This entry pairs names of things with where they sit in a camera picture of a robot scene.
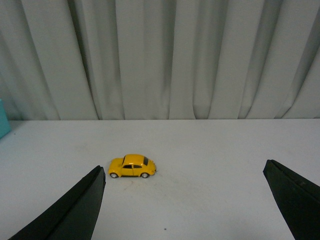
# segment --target white table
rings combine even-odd
[[[0,139],[0,239],[97,165],[139,153],[158,172],[108,175],[93,240],[293,240],[262,173],[320,185],[320,119],[12,121]]]

